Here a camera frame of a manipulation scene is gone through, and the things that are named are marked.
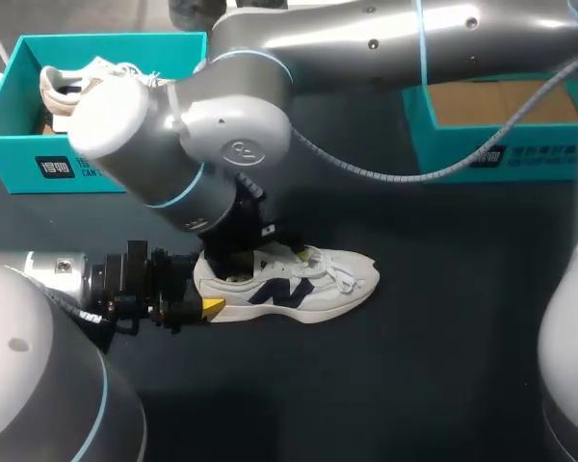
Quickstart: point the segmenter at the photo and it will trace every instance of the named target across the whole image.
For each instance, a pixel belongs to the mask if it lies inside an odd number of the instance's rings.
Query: shoe tongue
[[[254,250],[252,262],[252,276],[265,276],[272,273],[274,262],[280,262],[285,265],[292,265],[301,263],[302,260],[298,255],[293,253],[291,248],[286,245],[272,243],[261,247],[259,250]]]
[[[253,255],[254,259],[252,261],[252,277],[258,277],[266,274],[267,272],[270,272],[272,256],[259,250],[255,250]]]

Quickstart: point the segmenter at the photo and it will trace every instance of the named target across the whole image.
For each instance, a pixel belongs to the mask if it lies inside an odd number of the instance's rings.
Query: shoe logo
[[[296,290],[290,292],[289,279],[270,279],[253,295],[249,303],[260,305],[270,298],[276,306],[298,308],[303,300],[315,290],[315,286],[308,279],[302,279]]]

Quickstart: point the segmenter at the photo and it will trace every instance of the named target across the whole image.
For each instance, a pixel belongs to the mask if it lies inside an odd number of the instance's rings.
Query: shoe lace
[[[132,63],[118,63],[116,64],[129,77],[134,77],[142,82],[147,87],[157,87],[160,72],[153,71],[151,74],[144,74],[141,69]]]
[[[331,277],[342,294],[349,294],[355,287],[351,269],[335,262],[331,255],[311,245],[308,260],[293,266],[293,274],[302,278]]]

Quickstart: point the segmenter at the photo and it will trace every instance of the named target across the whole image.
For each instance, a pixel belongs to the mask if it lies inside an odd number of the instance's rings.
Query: logo on box
[[[75,177],[67,156],[39,156],[35,157],[35,160],[40,173],[47,179]]]

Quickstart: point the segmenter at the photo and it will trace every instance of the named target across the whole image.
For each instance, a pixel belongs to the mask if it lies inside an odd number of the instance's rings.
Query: cardboard box
[[[192,74],[205,33],[22,36],[0,83],[0,178],[9,193],[115,193],[122,188],[79,158],[66,135],[39,129],[43,66],[78,69],[100,56],[162,78]]]
[[[474,152],[545,82],[522,77],[405,90],[421,172],[448,167]],[[570,80],[544,96],[480,161],[439,181],[570,180],[577,165],[578,81]]]

